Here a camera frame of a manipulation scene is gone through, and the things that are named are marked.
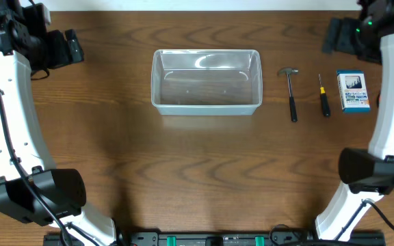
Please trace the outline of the clear plastic container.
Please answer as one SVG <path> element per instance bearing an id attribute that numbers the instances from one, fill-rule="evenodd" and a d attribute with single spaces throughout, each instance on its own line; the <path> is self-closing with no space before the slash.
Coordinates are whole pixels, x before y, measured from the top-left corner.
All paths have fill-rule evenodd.
<path id="1" fill-rule="evenodd" d="M 159 49 L 150 86 L 161 115 L 252 115 L 263 102 L 261 57 L 254 49 Z"/>

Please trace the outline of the small claw hammer black handle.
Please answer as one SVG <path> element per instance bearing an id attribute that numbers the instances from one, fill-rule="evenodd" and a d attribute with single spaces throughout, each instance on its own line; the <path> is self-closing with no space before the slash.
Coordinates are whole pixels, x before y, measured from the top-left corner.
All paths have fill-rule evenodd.
<path id="1" fill-rule="evenodd" d="M 288 90 L 289 90 L 289 108 L 290 108 L 290 115 L 291 115 L 292 122 L 298 121 L 298 115 L 297 115 L 297 111 L 296 111 L 296 102 L 293 97 L 292 82 L 291 82 L 291 75 L 297 74 L 297 73 L 299 73 L 299 70 L 296 68 L 292 68 L 292 67 L 281 68 L 278 71 L 278 75 L 285 74 L 287 76 L 287 84 L 288 84 Z"/>

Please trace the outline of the blue white screwdriver box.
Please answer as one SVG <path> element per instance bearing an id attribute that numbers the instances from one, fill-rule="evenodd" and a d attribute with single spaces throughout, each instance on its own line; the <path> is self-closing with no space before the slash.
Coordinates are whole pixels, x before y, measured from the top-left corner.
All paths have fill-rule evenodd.
<path id="1" fill-rule="evenodd" d="M 361 70 L 337 70 L 337 83 L 344 113 L 368 113 L 371 110 L 365 74 Z"/>

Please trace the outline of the screwdriver yellow collar black handle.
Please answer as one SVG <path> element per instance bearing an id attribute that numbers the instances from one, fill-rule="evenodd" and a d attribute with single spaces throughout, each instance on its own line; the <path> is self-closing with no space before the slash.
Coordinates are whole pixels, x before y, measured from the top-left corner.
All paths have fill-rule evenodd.
<path id="1" fill-rule="evenodd" d="M 331 113 L 330 113 L 330 105 L 328 103 L 328 97 L 324 89 L 324 86 L 322 84 L 322 79 L 320 74 L 318 74 L 318 78 L 319 78 L 319 86 L 320 86 L 321 110 L 324 117 L 329 118 Z"/>

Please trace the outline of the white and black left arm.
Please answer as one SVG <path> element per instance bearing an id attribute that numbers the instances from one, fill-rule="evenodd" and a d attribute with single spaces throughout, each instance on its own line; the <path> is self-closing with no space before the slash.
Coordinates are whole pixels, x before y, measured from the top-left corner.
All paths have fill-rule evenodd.
<path id="1" fill-rule="evenodd" d="M 41 3 L 0 0 L 0 213 L 59 228 L 63 245 L 117 245 L 114 220 L 87 202 L 77 170 L 57 168 L 42 136 L 32 81 L 84 59 L 76 32 L 50 22 Z"/>

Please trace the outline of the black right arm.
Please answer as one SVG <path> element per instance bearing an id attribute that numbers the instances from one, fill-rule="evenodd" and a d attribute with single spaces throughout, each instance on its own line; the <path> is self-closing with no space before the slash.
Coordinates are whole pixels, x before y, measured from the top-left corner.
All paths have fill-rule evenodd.
<path id="1" fill-rule="evenodd" d="M 347 244 L 352 230 L 394 189 L 394 0 L 359 0 L 358 18 L 330 21 L 323 52 L 339 51 L 382 65 L 382 87 L 373 137 L 366 150 L 344 148 L 340 185 L 315 219 L 318 243 Z"/>

